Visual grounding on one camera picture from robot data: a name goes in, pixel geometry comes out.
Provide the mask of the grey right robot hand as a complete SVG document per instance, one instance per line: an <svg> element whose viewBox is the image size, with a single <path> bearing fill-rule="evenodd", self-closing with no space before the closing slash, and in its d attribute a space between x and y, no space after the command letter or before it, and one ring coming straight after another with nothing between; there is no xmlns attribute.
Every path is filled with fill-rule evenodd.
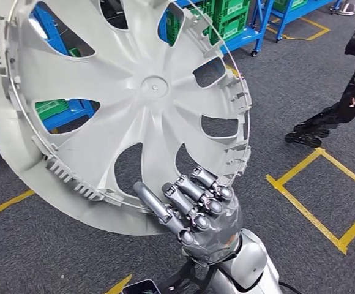
<svg viewBox="0 0 355 294"><path fill-rule="evenodd" d="M225 260L240 240L242 216L236 193L202 166L165 183L162 191L167 203L144 182L135 183L134 190L159 224L173 233L183 252L199 264Z"/></svg>

